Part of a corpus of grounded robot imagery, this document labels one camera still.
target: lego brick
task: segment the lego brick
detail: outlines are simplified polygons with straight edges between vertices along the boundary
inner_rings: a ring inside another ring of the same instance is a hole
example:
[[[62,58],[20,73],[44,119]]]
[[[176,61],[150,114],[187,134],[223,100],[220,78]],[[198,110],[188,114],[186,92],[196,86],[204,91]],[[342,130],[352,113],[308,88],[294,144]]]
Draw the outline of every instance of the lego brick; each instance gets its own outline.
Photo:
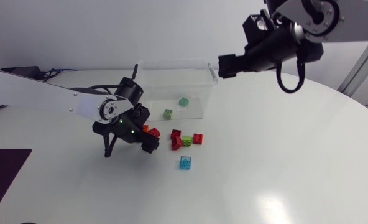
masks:
[[[189,103],[190,103],[190,100],[184,97],[180,99],[180,101],[178,101],[178,104],[181,106],[187,106]]]
[[[165,112],[163,113],[163,117],[166,119],[171,119],[173,115],[173,110],[165,109]]]
[[[170,135],[170,139],[174,140],[175,137],[181,137],[182,132],[180,130],[173,129],[172,134]]]
[[[202,144],[203,135],[202,134],[194,134],[194,137],[192,138],[193,144]]]
[[[180,169],[189,170],[191,169],[191,157],[182,156],[180,159]]]
[[[177,150],[183,146],[182,139],[180,137],[174,137],[172,141],[172,150]]]
[[[151,134],[151,135],[153,135],[153,136],[155,136],[155,137],[159,137],[160,136],[160,133],[159,133],[158,129],[156,129],[156,128],[152,128],[151,130],[149,130],[148,133]]]
[[[183,136],[182,137],[183,146],[191,146],[192,137],[191,136]]]
[[[143,130],[143,132],[148,132],[149,131],[149,125],[143,125],[142,130]]]

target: transparent container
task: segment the transparent container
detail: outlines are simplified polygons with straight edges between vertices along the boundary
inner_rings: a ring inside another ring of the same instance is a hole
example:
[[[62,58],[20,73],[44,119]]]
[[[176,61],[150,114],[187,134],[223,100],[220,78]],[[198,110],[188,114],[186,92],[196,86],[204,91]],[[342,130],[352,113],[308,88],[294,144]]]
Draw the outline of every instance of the transparent container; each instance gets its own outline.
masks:
[[[208,60],[140,61],[138,65],[135,81],[144,90],[140,102],[150,110],[149,121],[166,120],[165,109],[173,111],[170,119],[203,118],[218,82]],[[182,98],[189,99],[187,106],[179,105]]]

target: green lego brick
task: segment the green lego brick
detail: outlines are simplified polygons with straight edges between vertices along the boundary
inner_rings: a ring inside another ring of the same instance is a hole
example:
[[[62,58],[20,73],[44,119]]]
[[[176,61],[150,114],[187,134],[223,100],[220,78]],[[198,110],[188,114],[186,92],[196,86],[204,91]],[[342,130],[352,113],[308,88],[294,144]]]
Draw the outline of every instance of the green lego brick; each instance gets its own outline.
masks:
[[[182,143],[183,143],[183,146],[191,146],[192,137],[191,136],[182,136]]]
[[[173,114],[173,110],[165,109],[165,112],[163,113],[163,117],[166,119],[171,119]]]
[[[180,99],[180,101],[178,102],[178,104],[181,106],[187,106],[189,103],[190,103],[190,100],[184,97]]]

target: desk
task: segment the desk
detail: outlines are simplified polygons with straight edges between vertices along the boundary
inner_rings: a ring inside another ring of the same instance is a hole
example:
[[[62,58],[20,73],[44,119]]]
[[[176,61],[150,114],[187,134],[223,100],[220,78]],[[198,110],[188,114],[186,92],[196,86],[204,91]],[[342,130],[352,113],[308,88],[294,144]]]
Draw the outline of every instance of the desk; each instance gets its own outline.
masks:
[[[65,72],[65,87],[131,71]],[[297,77],[282,75],[287,86]],[[368,223],[368,109],[307,80],[284,93],[274,72],[219,80],[204,119],[148,123],[153,154],[118,141],[105,159],[93,122],[8,107],[0,147],[33,149],[0,203],[0,223]],[[203,145],[171,151],[172,129]],[[179,170],[191,156],[190,170]]]

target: metal bracket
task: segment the metal bracket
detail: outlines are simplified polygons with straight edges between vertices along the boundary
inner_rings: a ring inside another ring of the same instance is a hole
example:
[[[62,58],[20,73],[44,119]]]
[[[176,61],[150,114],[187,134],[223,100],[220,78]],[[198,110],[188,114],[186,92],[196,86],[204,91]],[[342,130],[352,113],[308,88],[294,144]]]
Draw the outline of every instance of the metal bracket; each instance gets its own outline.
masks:
[[[368,76],[368,46],[364,53],[353,66],[348,76],[344,79],[338,91],[347,96],[352,96]]]

